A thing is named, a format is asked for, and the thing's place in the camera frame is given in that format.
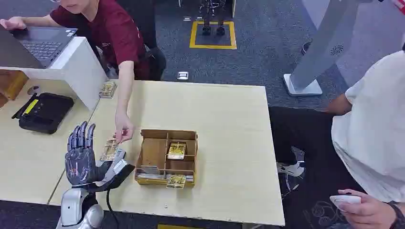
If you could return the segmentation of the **hand holding white remote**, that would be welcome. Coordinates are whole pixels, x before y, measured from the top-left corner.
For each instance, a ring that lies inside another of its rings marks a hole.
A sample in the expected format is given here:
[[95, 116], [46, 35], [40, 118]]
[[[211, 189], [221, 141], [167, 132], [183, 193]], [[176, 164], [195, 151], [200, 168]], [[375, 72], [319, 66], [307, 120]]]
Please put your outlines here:
[[354, 229], [389, 229], [397, 220], [397, 214], [389, 204], [352, 189], [343, 189], [339, 194], [361, 198], [361, 203], [340, 204], [342, 214]]

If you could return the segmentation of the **person's left hand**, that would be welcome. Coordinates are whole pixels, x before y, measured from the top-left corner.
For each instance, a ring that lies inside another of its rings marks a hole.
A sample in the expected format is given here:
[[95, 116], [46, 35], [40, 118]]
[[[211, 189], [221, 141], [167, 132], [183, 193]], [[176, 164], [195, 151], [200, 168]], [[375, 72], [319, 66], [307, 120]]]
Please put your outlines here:
[[123, 143], [133, 138], [134, 125], [127, 114], [115, 115], [116, 142]]

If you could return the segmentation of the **person's right hand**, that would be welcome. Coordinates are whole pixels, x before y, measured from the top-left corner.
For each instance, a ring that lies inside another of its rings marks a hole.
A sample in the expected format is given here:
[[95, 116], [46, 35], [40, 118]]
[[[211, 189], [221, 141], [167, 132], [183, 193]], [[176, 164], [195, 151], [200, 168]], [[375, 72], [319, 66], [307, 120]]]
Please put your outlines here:
[[12, 17], [8, 20], [1, 19], [0, 20], [1, 26], [3, 26], [6, 30], [25, 30], [26, 24], [23, 21], [23, 17]]

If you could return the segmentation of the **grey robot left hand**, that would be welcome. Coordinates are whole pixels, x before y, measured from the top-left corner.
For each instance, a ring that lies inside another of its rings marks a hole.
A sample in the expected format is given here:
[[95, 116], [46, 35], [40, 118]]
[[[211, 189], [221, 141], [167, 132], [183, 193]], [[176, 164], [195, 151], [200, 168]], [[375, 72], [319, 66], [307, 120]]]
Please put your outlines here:
[[111, 156], [96, 160], [93, 135], [96, 125], [83, 121], [68, 137], [65, 154], [66, 176], [73, 188], [104, 192], [119, 187], [135, 166], [125, 160], [126, 151], [118, 148]]

